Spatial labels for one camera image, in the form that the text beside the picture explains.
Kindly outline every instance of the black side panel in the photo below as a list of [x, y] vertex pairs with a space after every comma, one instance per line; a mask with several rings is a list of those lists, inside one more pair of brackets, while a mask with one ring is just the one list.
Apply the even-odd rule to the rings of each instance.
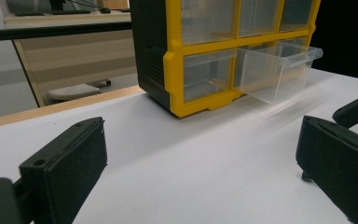
[[163, 67], [168, 49], [165, 0], [130, 0], [130, 7], [139, 86], [170, 109]]
[[106, 166], [102, 118], [70, 127], [21, 164], [35, 198], [35, 224], [72, 223]]
[[285, 0], [282, 14], [282, 23], [306, 24], [309, 14], [303, 12], [310, 11], [312, 0]]
[[358, 224], [358, 134], [306, 116], [296, 160], [330, 200]]

